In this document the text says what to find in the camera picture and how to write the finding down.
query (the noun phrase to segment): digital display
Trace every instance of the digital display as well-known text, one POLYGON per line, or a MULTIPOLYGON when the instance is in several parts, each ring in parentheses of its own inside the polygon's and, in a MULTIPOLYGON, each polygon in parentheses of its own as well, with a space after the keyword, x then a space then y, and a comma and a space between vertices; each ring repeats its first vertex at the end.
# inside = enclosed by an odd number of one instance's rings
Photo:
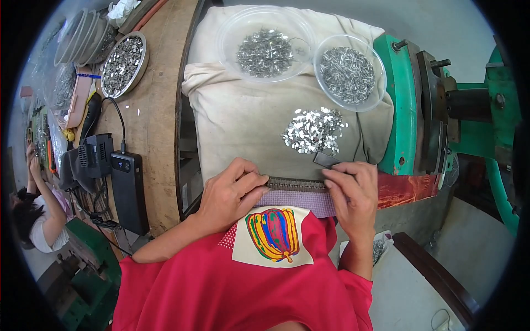
POLYGON ((131 163, 129 160, 112 157, 112 167, 116 170, 128 173, 131 170, 131 163))

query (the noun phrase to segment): polka dot pattern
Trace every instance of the polka dot pattern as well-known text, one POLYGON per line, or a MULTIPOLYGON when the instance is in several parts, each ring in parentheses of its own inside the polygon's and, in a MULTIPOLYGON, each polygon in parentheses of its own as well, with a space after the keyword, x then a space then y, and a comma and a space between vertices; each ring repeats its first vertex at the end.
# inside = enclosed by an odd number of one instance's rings
POLYGON ((237 223, 232 225, 230 230, 228 230, 227 233, 225 233, 223 239, 219 241, 219 244, 217 246, 222 246, 230 249, 234 249, 234 242, 235 242, 235 232, 237 230, 237 223))

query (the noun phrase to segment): wooden table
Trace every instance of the wooden table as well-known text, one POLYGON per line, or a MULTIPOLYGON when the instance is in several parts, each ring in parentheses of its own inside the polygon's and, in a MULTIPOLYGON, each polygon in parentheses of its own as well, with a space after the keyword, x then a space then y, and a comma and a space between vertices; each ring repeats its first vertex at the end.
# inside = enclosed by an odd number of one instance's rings
MULTIPOLYGON (((125 122, 127 151, 143 159, 145 203, 153 236, 180 222, 177 190, 182 59, 187 58, 202 4, 202 0, 169 0, 140 29, 149 48, 149 63, 138 85, 117 100, 125 122)), ((103 103, 95 133, 105 132, 112 133, 114 149, 119 150, 121 123, 109 101, 103 103)), ((109 207, 117 220, 110 182, 109 207)))

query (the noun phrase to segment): green machine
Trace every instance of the green machine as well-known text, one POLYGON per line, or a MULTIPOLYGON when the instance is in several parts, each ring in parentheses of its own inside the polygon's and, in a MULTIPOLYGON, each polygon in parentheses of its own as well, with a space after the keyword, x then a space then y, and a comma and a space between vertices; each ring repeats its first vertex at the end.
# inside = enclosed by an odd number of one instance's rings
POLYGON ((457 83, 446 66, 408 40, 384 34, 374 40, 394 102, 394 121, 379 170, 399 175, 444 175, 457 153, 485 158, 495 203, 503 222, 517 233, 514 198, 502 183, 497 162, 511 165, 515 127, 521 121, 510 68, 497 47, 483 83, 457 83))
POLYGON ((109 242, 75 218, 66 224, 73 247, 37 285, 67 330, 105 330, 118 300, 121 269, 109 242))

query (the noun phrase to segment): person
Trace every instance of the person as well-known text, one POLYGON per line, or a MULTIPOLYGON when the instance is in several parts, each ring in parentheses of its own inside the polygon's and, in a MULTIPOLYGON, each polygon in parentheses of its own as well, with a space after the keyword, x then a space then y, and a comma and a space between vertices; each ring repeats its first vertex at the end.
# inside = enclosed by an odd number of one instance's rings
POLYGON ((206 181, 195 214, 120 262, 112 329, 372 330, 377 170, 354 162, 323 174, 350 239, 338 270, 334 220, 252 209, 269 176, 238 157, 206 181))
POLYGON ((74 216, 64 196, 42 178, 33 143, 28 145, 26 157, 28 186, 11 196, 15 227, 23 248, 51 253, 68 242, 64 227, 74 216))

